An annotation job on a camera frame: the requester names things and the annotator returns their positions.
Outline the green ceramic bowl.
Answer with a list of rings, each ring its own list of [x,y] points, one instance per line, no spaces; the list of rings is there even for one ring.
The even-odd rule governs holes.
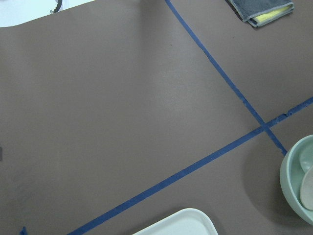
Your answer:
[[[304,221],[313,224],[313,212],[305,208],[300,199],[300,188],[306,172],[313,165],[313,136],[299,140],[287,152],[280,167],[280,185],[285,199],[293,211]]]

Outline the cream bear tray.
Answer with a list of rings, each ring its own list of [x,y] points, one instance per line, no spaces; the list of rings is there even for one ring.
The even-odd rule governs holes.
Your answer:
[[[194,208],[182,209],[138,232],[137,235],[218,235],[211,219]]]

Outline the grey folded cloth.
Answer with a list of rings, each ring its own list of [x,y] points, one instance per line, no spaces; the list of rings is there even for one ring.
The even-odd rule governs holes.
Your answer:
[[[228,0],[244,23],[262,27],[294,10],[291,0]]]

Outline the reacher grabber tool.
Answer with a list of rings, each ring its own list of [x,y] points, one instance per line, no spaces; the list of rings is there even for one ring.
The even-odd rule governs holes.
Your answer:
[[[62,0],[56,0],[56,6],[53,10],[50,11],[51,14],[55,14],[60,11],[62,7],[63,1]]]

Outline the white ceramic spoon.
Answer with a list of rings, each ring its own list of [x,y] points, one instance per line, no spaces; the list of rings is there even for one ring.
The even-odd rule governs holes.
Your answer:
[[[313,167],[305,173],[301,187],[300,187],[300,200],[303,206],[312,211],[313,210]]]

